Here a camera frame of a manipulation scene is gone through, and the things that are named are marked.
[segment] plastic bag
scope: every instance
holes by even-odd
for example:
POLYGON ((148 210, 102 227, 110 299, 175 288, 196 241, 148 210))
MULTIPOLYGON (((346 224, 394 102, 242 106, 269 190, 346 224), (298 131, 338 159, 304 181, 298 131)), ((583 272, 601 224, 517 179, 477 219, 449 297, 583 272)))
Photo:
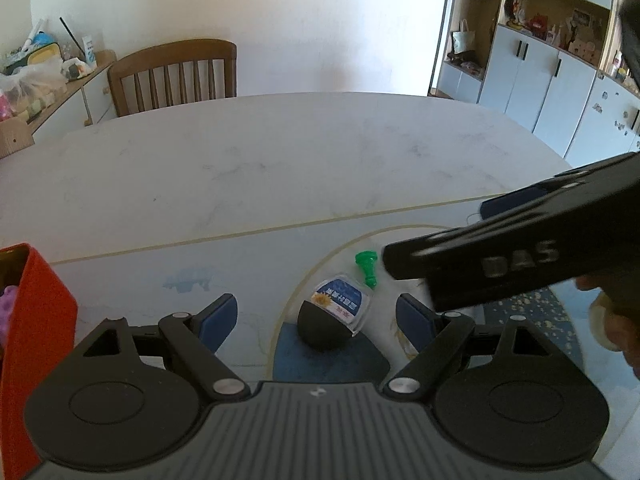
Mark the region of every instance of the plastic bag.
POLYGON ((14 115, 19 115, 36 101, 50 102, 51 94, 66 91, 61 74, 62 58, 52 57, 43 63, 21 67, 13 75, 0 74, 0 91, 9 101, 14 115))
POLYGON ((460 54, 476 48, 476 33, 469 31, 469 24, 466 20, 460 22, 460 31, 452 32, 453 53, 460 54))

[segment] blue gripper pad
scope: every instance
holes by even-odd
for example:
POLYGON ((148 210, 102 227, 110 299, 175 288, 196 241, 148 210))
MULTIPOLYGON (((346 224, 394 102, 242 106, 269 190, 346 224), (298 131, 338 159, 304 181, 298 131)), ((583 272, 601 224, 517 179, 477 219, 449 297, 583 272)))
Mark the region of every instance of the blue gripper pad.
POLYGON ((438 322, 440 316, 411 294, 401 294, 396 301, 398 328, 418 352, 422 352, 435 339, 438 322))
POLYGON ((232 294, 223 294, 191 318, 191 331, 215 353, 238 322, 238 302, 232 294))

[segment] marble tabletop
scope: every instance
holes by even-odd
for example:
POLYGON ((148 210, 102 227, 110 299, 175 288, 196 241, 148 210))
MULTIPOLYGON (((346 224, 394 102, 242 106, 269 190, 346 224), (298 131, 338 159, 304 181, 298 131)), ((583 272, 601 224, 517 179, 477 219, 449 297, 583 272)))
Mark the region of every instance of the marble tabletop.
POLYGON ((50 262, 504 193, 568 168, 504 115, 418 96, 242 97, 0 160, 0 247, 50 262))

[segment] wooden chair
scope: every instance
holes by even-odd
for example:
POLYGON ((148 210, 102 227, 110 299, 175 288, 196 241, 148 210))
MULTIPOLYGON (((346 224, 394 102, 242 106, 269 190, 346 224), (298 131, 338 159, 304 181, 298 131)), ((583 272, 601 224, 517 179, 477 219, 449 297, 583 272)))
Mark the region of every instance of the wooden chair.
POLYGON ((236 97, 236 57, 237 49, 235 44, 223 40, 186 40, 176 41, 158 46, 152 46, 140 50, 130 56, 124 57, 111 65, 108 72, 109 86, 113 103, 115 104, 118 117, 129 115, 131 112, 122 80, 133 76, 136 91, 136 103, 138 111, 143 112, 148 109, 159 108, 158 90, 156 88, 156 74, 154 69, 162 67, 164 70, 164 95, 166 105, 173 106, 174 97, 172 94, 171 79, 169 76, 169 66, 178 65, 178 81, 180 88, 180 104, 187 102, 187 89, 184 77, 184 64, 193 65, 193 94, 196 101, 202 101, 202 88, 200 84, 199 61, 207 62, 208 73, 208 96, 209 99, 216 99, 216 80, 214 75, 215 60, 222 60, 224 65, 225 90, 224 97, 236 97), (148 73, 151 108, 145 108, 140 76, 142 72, 148 73))

